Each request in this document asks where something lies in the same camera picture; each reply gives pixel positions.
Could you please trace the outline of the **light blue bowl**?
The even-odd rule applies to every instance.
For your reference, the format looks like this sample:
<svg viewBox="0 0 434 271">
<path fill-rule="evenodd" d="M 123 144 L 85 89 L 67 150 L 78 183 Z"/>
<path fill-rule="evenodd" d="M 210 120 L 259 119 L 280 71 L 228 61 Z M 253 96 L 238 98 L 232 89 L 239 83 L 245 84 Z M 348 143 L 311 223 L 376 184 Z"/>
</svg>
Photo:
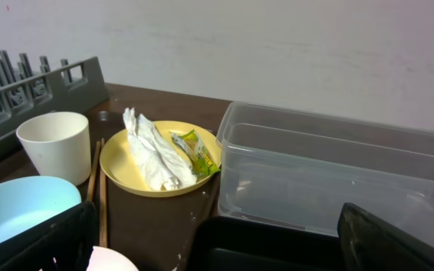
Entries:
<svg viewBox="0 0 434 271">
<path fill-rule="evenodd" d="M 50 176 L 0 184 L 0 243 L 81 203 L 77 187 Z"/>
</svg>

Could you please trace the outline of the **yellow plastic plate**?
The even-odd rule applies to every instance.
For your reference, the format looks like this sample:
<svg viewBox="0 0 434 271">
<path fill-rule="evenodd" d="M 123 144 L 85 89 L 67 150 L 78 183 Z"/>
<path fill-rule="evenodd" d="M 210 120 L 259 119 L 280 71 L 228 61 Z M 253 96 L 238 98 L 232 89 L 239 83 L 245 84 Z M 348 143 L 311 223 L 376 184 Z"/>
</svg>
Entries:
<svg viewBox="0 0 434 271">
<path fill-rule="evenodd" d="M 171 142 L 173 133 L 186 134 L 195 130 L 212 156 L 217 166 L 222 164 L 222 149 L 218 146 L 215 135 L 208 130 L 191 123 L 174 120 L 157 120 L 154 125 L 167 142 Z M 105 144 L 100 154 L 100 165 L 105 174 L 121 189 L 146 197 L 171 197 L 189 193 L 202 187 L 210 180 L 209 176 L 199 177 L 197 183 L 176 190 L 151 190 L 142 178 L 130 153 L 125 129 L 114 134 Z"/>
</svg>

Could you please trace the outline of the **green snack wrapper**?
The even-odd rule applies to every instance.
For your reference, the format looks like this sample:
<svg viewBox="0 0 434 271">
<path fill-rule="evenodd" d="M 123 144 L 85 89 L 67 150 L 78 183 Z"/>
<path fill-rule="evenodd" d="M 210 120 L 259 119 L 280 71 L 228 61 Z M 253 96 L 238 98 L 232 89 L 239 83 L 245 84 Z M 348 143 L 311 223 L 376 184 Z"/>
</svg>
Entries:
<svg viewBox="0 0 434 271">
<path fill-rule="evenodd" d="M 194 174 L 207 177 L 220 171 L 208 148 L 194 129 L 184 135 L 173 133 L 171 138 L 173 144 L 182 149 L 190 159 Z"/>
</svg>

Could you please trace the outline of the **white plastic cup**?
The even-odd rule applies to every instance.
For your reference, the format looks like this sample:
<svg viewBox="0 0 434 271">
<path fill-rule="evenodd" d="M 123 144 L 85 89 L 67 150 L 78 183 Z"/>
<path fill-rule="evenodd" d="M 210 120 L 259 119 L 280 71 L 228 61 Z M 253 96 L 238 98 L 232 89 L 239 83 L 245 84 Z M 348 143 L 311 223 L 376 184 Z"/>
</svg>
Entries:
<svg viewBox="0 0 434 271">
<path fill-rule="evenodd" d="M 89 120 L 83 114 L 42 114 L 20 124 L 16 136 L 40 175 L 62 178 L 75 186 L 89 178 Z"/>
</svg>

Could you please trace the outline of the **pink white bowl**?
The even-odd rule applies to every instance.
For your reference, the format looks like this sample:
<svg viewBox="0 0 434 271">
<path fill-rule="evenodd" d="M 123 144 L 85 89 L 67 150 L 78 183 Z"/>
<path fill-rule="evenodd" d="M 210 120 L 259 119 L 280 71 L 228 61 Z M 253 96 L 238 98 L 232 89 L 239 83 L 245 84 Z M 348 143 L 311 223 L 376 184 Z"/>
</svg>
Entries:
<svg viewBox="0 0 434 271">
<path fill-rule="evenodd" d="M 139 271 L 124 255 L 110 248 L 93 246 L 87 271 Z"/>
</svg>

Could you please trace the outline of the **grey plastic dish rack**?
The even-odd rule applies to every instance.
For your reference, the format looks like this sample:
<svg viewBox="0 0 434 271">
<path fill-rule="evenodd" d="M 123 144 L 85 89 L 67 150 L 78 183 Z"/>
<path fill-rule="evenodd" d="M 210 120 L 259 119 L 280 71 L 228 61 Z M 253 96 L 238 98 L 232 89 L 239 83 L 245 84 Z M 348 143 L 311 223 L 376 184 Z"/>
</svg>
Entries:
<svg viewBox="0 0 434 271">
<path fill-rule="evenodd" d="M 0 51 L 0 160 L 18 149 L 15 132 L 24 121 L 53 111 L 84 113 L 107 100 L 109 91 L 97 57 L 70 63 L 61 60 L 51 69 L 46 56 L 40 70 L 32 70 L 25 53 L 13 67 Z"/>
</svg>

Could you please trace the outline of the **wooden chopstick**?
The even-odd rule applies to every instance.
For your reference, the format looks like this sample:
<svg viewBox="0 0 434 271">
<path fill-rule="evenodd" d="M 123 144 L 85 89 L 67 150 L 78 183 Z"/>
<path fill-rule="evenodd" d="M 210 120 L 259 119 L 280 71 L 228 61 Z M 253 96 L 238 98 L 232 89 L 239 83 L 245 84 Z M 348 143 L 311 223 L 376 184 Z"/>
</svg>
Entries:
<svg viewBox="0 0 434 271">
<path fill-rule="evenodd" d="M 86 201 L 90 201 L 90 202 L 93 201 L 94 188 L 95 188 L 95 182 L 96 182 L 96 171 L 97 171 L 97 167 L 98 167 L 98 163 L 99 163 L 98 160 L 99 160 L 99 154 L 101 151 L 101 146 L 102 146 L 101 141 L 97 141 L 95 151 L 93 154 L 93 162 L 92 162 L 92 166 L 91 166 L 91 172 L 90 172 L 90 177 L 89 177 L 89 181 L 88 181 L 87 196 L 86 196 Z"/>
<path fill-rule="evenodd" d="M 99 245 L 108 247 L 107 187 L 103 166 L 99 167 Z"/>
</svg>

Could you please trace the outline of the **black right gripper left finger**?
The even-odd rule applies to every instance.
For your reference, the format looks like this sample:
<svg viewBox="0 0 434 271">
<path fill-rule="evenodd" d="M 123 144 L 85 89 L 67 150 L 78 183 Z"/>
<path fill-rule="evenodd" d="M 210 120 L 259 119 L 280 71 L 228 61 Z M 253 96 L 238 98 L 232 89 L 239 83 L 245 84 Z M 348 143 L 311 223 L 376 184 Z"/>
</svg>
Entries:
<svg viewBox="0 0 434 271">
<path fill-rule="evenodd" d="M 0 243 L 0 270 L 86 270 L 97 210 L 84 201 Z"/>
</svg>

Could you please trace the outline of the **white paper napkin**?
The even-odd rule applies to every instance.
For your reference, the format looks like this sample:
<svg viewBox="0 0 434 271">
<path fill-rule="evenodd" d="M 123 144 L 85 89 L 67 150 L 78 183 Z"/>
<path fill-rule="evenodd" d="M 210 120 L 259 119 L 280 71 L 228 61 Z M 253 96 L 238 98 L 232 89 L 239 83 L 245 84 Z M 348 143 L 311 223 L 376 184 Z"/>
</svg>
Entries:
<svg viewBox="0 0 434 271">
<path fill-rule="evenodd" d="M 197 183 L 191 164 L 178 155 L 145 115 L 126 108 L 123 121 L 130 154 L 150 190 L 178 190 Z"/>
</svg>

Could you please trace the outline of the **dark brown serving tray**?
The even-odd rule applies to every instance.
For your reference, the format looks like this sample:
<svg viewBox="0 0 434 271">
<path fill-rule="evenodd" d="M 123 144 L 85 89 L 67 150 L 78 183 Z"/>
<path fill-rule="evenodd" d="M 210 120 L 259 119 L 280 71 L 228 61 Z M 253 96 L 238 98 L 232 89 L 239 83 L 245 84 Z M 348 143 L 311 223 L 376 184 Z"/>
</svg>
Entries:
<svg viewBox="0 0 434 271">
<path fill-rule="evenodd" d="M 223 111 L 143 113 L 150 120 L 178 120 L 216 134 Z M 92 145 L 124 128 L 121 113 L 96 109 L 86 113 Z M 198 189 L 180 196 L 138 196 L 108 178 L 109 247 L 129 258 L 139 270 L 185 270 L 194 232 L 210 216 L 219 174 Z"/>
</svg>

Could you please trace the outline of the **clear plastic waste bin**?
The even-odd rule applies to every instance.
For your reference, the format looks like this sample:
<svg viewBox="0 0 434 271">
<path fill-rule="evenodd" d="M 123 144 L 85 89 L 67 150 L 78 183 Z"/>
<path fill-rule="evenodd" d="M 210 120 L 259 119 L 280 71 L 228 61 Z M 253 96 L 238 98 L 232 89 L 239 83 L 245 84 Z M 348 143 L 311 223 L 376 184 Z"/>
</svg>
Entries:
<svg viewBox="0 0 434 271">
<path fill-rule="evenodd" d="M 232 102 L 220 215 L 337 235 L 351 202 L 434 247 L 434 132 Z"/>
</svg>

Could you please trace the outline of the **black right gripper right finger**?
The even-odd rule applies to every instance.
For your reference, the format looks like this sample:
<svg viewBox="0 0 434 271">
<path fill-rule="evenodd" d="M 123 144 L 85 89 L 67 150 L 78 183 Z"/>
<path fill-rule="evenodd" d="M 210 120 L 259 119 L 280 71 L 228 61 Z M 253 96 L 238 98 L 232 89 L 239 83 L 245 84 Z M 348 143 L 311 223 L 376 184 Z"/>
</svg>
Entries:
<svg viewBox="0 0 434 271">
<path fill-rule="evenodd" d="M 434 271 L 434 248 L 363 208 L 346 202 L 338 220 L 346 268 Z"/>
</svg>

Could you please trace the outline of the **black waste tray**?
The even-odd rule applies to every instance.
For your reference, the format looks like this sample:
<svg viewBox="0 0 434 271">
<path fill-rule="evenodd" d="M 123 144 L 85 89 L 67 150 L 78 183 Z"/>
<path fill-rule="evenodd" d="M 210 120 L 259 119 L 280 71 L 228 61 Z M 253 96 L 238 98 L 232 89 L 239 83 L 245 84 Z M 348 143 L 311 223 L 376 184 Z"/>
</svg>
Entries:
<svg viewBox="0 0 434 271">
<path fill-rule="evenodd" d="M 186 269 L 338 271 L 346 267 L 337 237 L 214 217 L 197 228 Z"/>
</svg>

